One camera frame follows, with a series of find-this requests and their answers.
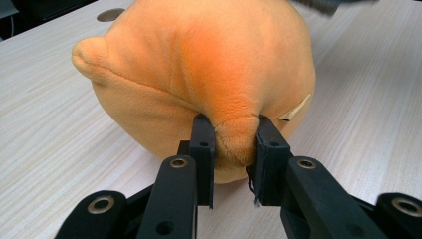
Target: light wood surface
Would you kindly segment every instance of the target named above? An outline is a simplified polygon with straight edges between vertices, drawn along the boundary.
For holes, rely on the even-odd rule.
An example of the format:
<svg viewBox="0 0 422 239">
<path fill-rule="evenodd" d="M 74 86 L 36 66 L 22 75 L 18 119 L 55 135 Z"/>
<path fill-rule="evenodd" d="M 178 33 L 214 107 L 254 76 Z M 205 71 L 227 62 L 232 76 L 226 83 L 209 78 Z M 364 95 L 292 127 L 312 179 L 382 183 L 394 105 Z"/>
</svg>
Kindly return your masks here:
<svg viewBox="0 0 422 239">
<path fill-rule="evenodd" d="M 159 161 L 100 107 L 71 63 L 73 45 L 102 35 L 100 0 L 0 43 L 0 238 L 53 238 L 87 195 L 127 197 L 153 183 Z M 289 143 L 320 160 L 351 194 L 422 198 L 422 3 L 382 0 L 333 18 L 298 7 L 316 65 L 311 108 Z M 255 208 L 247 181 L 215 188 L 199 238 L 285 238 L 277 208 Z"/>
</svg>

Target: plush toy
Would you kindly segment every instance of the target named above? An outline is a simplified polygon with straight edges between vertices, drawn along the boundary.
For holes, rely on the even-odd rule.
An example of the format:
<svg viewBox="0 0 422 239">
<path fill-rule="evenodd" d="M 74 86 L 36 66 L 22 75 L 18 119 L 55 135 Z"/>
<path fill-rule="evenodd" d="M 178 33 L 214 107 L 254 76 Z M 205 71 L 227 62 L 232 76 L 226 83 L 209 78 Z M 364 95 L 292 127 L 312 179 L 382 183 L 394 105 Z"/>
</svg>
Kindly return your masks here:
<svg viewBox="0 0 422 239">
<path fill-rule="evenodd" d="M 216 183 L 246 177 L 259 114 L 292 134 L 315 79 L 307 27 L 285 0 L 138 0 L 105 36 L 79 42 L 73 62 L 105 111 L 160 159 L 207 116 Z"/>
</svg>

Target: orange plush toy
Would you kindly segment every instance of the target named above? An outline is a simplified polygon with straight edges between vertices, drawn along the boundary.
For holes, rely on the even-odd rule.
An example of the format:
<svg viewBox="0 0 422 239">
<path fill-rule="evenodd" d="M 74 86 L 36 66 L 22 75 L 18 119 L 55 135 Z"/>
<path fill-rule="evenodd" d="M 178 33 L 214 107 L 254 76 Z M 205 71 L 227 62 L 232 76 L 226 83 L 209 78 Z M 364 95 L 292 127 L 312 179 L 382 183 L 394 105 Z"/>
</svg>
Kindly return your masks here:
<svg viewBox="0 0 422 239">
<path fill-rule="evenodd" d="M 105 111 L 160 159 L 207 116 L 216 183 L 246 177 L 259 114 L 291 135 L 315 79 L 307 27 L 285 0 L 138 0 L 105 36 L 79 42 L 73 62 Z"/>
</svg>

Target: white wood grain tabletop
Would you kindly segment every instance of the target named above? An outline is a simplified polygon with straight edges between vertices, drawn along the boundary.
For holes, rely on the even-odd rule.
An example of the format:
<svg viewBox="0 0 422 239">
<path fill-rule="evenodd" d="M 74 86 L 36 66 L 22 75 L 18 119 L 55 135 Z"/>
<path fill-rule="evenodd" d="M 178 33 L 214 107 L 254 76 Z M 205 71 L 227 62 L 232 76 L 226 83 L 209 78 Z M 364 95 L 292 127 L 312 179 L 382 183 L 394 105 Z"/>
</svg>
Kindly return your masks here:
<svg viewBox="0 0 422 239">
<path fill-rule="evenodd" d="M 72 65 L 75 43 L 130 0 L 100 0 L 0 43 L 0 238 L 53 238 L 84 197 L 129 197 L 160 162 L 100 107 Z M 422 3 L 381 0 L 332 18 L 297 6 L 312 35 L 316 91 L 289 140 L 370 203 L 383 192 L 422 198 Z M 247 181 L 215 188 L 199 238 L 285 238 L 277 208 L 253 205 Z"/>
</svg>

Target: table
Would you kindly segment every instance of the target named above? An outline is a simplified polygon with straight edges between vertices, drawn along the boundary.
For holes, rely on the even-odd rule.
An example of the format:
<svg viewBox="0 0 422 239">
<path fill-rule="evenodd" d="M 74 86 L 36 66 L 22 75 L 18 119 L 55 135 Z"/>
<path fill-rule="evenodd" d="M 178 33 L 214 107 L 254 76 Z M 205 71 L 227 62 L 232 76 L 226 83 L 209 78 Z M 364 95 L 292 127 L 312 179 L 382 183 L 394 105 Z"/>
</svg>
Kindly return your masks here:
<svg viewBox="0 0 422 239">
<path fill-rule="evenodd" d="M 96 20 L 131 1 L 100 0 L 0 43 L 0 238 L 53 238 L 99 190 L 126 197 L 154 182 L 160 162 L 100 107 L 71 49 L 101 35 Z M 289 140 L 350 193 L 422 198 L 422 3 L 383 0 L 333 18 L 297 6 L 312 35 L 316 91 Z M 253 205 L 247 181 L 216 185 L 199 208 L 199 238 L 284 238 L 278 208 Z"/>
</svg>

